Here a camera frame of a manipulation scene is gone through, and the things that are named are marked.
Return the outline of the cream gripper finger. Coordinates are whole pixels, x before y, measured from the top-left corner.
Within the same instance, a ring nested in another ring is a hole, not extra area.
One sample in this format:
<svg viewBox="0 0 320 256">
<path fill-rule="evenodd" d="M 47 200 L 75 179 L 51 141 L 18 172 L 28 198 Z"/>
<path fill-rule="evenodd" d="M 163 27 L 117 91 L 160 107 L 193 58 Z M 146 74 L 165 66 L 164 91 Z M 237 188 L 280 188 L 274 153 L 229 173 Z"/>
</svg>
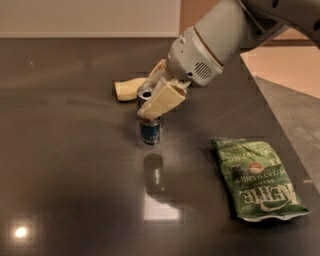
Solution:
<svg viewBox="0 0 320 256">
<path fill-rule="evenodd" d="M 174 109 L 186 99 L 186 89 L 174 80 L 158 82 L 148 99 L 138 110 L 143 119 L 153 120 Z"/>
<path fill-rule="evenodd" d="M 149 73 L 148 78 L 151 80 L 159 80 L 167 74 L 167 60 L 161 59 L 153 70 Z"/>
</svg>

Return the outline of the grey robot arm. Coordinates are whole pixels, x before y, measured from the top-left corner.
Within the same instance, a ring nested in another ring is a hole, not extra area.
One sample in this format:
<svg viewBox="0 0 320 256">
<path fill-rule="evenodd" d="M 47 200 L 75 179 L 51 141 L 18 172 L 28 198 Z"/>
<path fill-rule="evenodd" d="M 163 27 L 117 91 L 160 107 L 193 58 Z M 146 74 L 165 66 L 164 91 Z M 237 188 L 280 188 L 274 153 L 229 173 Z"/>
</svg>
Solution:
<svg viewBox="0 0 320 256">
<path fill-rule="evenodd" d="M 320 44 L 320 0 L 220 0 L 172 44 L 145 83 L 152 96 L 138 110 L 156 119 L 181 104 L 190 84 L 206 86 L 235 56 L 292 27 Z"/>
</svg>

